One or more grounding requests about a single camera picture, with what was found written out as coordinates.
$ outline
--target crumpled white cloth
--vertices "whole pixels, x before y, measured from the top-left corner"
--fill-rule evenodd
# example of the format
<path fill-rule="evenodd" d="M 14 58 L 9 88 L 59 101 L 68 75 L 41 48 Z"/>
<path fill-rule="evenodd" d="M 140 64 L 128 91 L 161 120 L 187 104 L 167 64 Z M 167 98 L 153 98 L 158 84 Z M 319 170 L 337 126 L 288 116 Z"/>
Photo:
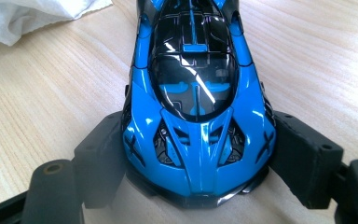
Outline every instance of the crumpled white cloth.
<path fill-rule="evenodd" d="M 111 0 L 0 0 L 0 42 L 12 46 L 37 28 L 76 20 L 111 4 Z"/>

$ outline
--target model car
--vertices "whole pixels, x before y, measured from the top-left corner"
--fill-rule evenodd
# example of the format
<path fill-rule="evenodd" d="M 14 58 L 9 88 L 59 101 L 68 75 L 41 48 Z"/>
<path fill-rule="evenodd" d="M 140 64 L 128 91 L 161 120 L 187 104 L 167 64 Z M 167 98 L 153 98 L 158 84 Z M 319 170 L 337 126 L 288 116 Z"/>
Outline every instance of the model car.
<path fill-rule="evenodd" d="M 185 207 L 217 206 L 267 174 L 275 128 L 236 0 L 138 1 L 122 115 L 144 186 Z"/>

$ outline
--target wood grain surface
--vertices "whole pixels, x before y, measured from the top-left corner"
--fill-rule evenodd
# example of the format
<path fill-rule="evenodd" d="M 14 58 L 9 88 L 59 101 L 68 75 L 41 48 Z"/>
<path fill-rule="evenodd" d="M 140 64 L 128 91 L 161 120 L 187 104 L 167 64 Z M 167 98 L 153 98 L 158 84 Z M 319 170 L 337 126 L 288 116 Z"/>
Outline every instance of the wood grain surface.
<path fill-rule="evenodd" d="M 134 0 L 0 44 L 0 202 L 27 190 L 33 170 L 73 158 L 106 115 L 121 110 L 136 35 Z M 358 1 L 241 0 L 248 45 L 277 110 L 292 114 L 358 158 Z M 217 209 L 184 210 L 147 198 L 126 179 L 113 210 L 89 223 L 332 223 L 302 207 L 270 173 Z"/>

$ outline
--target blue car body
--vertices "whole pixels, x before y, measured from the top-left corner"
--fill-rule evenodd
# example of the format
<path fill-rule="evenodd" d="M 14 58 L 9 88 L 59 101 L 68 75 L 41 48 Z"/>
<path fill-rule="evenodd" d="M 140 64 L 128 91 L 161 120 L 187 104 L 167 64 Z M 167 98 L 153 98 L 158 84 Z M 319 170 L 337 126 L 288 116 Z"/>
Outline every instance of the blue car body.
<path fill-rule="evenodd" d="M 240 192 L 274 148 L 272 109 L 238 6 L 138 0 L 124 148 L 145 185 L 184 206 L 217 206 Z"/>

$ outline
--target blue toy car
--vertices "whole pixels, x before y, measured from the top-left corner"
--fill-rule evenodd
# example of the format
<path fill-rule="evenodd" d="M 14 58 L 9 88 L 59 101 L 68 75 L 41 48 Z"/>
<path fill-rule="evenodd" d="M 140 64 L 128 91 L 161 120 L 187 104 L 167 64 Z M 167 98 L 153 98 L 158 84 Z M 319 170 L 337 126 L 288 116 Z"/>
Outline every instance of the blue toy car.
<path fill-rule="evenodd" d="M 268 172 L 275 122 L 238 7 L 138 0 L 122 115 L 130 179 L 184 207 L 218 206 Z"/>

